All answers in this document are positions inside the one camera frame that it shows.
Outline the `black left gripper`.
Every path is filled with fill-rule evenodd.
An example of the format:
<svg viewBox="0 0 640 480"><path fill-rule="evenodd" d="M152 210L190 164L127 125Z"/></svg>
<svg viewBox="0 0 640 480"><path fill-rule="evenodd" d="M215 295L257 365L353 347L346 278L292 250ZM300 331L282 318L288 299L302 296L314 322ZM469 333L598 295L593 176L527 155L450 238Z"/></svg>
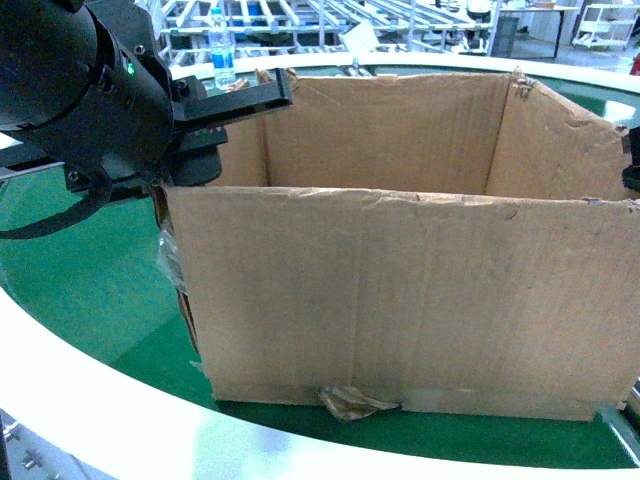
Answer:
<svg viewBox="0 0 640 480"><path fill-rule="evenodd" d="M271 81L211 96L205 83L188 76L171 83L173 121L166 148L159 158L138 171L112 181L112 201L149 198L167 183L199 186L222 173L218 147L228 142L225 125L293 104L289 75L285 69L272 72Z"/></svg>

